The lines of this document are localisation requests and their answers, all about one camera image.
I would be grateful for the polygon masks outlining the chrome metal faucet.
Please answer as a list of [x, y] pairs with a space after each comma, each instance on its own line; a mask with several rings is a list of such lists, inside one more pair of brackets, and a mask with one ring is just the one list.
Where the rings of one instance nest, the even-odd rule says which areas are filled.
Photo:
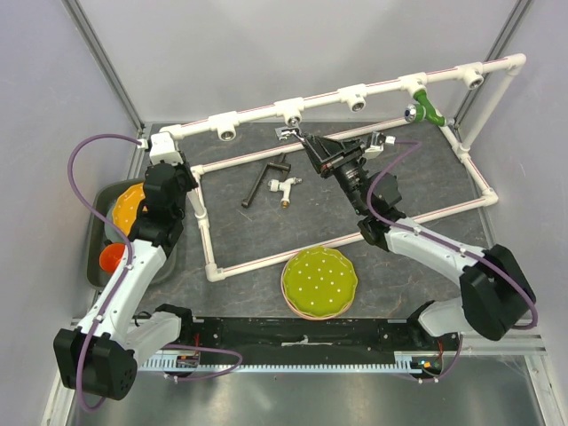
[[275, 130], [278, 140], [285, 140], [288, 138], [296, 138], [300, 141], [304, 140], [304, 134], [300, 128], [302, 118], [300, 115], [291, 115], [286, 120], [286, 126], [279, 127]]

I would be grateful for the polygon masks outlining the white PVC pipe frame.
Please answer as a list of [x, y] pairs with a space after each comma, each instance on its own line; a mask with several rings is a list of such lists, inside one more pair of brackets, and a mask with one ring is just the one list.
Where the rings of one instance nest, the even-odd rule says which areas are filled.
[[[197, 122], [189, 122], [185, 124], [174, 124], [164, 126], [160, 129], [160, 133], [169, 133], [175, 140], [181, 140], [185, 137], [200, 134], [206, 131], [216, 132], [220, 140], [232, 140], [235, 138], [236, 128], [245, 122], [255, 122], [261, 119], [281, 117], [284, 123], [288, 124], [289, 119], [301, 118], [300, 113], [306, 109], [313, 109], [316, 107], [323, 107], [334, 104], [345, 104], [350, 109], [355, 107], [357, 101], [363, 101], [369, 96], [394, 92], [404, 91], [414, 98], [416, 92], [425, 92], [429, 83], [438, 83], [444, 81], [461, 81], [471, 88], [477, 88], [480, 84], [478, 81], [484, 75], [491, 74], [498, 71], [504, 71], [505, 76], [496, 90], [491, 96], [486, 107], [483, 109], [481, 115], [478, 117], [470, 133], [467, 135], [463, 142], [459, 142], [454, 132], [448, 126], [439, 127], [442, 134], [445, 136], [450, 147], [453, 149], [455, 156], [463, 164], [465, 170], [471, 176], [481, 196], [472, 200], [455, 204], [442, 209], [434, 210], [414, 217], [414, 220], [420, 224], [437, 220], [443, 217], [450, 217], [462, 212], [470, 211], [473, 209], [480, 209], [489, 207], [497, 203], [499, 197], [492, 189], [491, 185], [485, 180], [482, 173], [479, 171], [473, 160], [469, 155], [469, 150], [473, 142], [477, 138], [479, 132], [485, 126], [488, 118], [497, 107], [505, 91], [513, 81], [513, 79], [521, 72], [522, 67], [527, 61], [523, 53], [508, 55], [501, 59], [494, 59], [487, 62], [473, 62], [463, 64], [443, 70], [433, 71], [429, 73], [415, 73], [411, 75], [402, 75], [395, 79], [382, 81], [378, 83], [360, 83], [352, 86], [336, 89], [335, 91], [312, 95], [307, 98], [292, 98], [281, 101], [275, 101], [267, 106], [259, 106], [256, 108], [236, 112], [227, 112], [216, 114]], [[395, 127], [408, 124], [405, 118], [392, 119], [386, 122], [379, 122], [376, 124], [359, 127], [353, 130], [345, 130], [328, 138], [347, 139], [356, 136], [365, 135], [372, 130], [387, 130]], [[267, 159], [276, 154], [293, 153], [303, 149], [301, 144], [294, 143], [283, 147], [274, 147], [264, 151], [258, 151], [253, 154], [244, 154], [240, 157], [233, 157], [231, 159], [222, 160], [219, 162], [212, 162], [205, 165], [192, 166], [192, 173], [199, 181], [200, 178], [208, 173], [218, 170], [228, 169], [234, 166], [250, 163], [257, 160]], [[358, 233], [352, 233], [343, 237], [338, 237], [328, 241], [315, 243], [311, 246], [304, 248], [295, 248], [279, 254], [267, 256], [252, 260], [243, 264], [237, 264], [222, 268], [217, 266], [215, 260], [213, 244], [209, 231], [209, 215], [205, 213], [196, 214], [198, 229], [200, 230], [202, 248], [205, 260], [205, 273], [209, 282], [217, 282], [226, 278], [243, 274], [245, 272], [252, 272], [267, 266], [279, 264], [288, 261], [298, 251], [315, 246], [325, 246], [329, 248], [338, 248], [347, 244], [362, 241], [363, 237]]]

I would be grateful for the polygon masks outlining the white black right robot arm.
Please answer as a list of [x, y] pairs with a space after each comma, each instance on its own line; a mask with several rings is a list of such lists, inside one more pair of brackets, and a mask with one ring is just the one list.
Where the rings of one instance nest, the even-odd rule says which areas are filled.
[[469, 331], [499, 341], [511, 329], [537, 326], [536, 296], [508, 248], [480, 248], [432, 232], [398, 209], [401, 194], [390, 166], [368, 174], [367, 155], [399, 139], [378, 131], [344, 142], [309, 133], [297, 137], [316, 173], [335, 178], [360, 215], [368, 244], [413, 259], [458, 286], [456, 298], [427, 302], [412, 314], [406, 338], [413, 347], [427, 349], [442, 335]]

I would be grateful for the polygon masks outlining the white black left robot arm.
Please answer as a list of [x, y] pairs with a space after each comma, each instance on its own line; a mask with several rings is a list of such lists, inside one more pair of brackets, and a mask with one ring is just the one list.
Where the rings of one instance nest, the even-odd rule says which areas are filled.
[[130, 229], [122, 258], [96, 305], [73, 330], [53, 341], [59, 374], [68, 389], [120, 400], [130, 391], [139, 366], [167, 344], [184, 349], [195, 333], [189, 311], [166, 307], [142, 326], [130, 321], [154, 275], [181, 236], [185, 198], [198, 186], [185, 163], [159, 163], [146, 171], [143, 206]]

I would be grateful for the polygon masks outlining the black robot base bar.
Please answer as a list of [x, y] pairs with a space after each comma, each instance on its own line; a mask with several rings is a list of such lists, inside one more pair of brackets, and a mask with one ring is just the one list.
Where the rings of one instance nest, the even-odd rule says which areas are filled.
[[327, 319], [200, 317], [190, 309], [161, 304], [154, 310], [181, 319], [175, 345], [195, 346], [205, 361], [218, 364], [231, 351], [245, 364], [320, 363], [370, 358], [373, 352], [388, 358], [396, 351], [435, 354], [457, 348], [455, 335], [431, 337], [407, 319]]

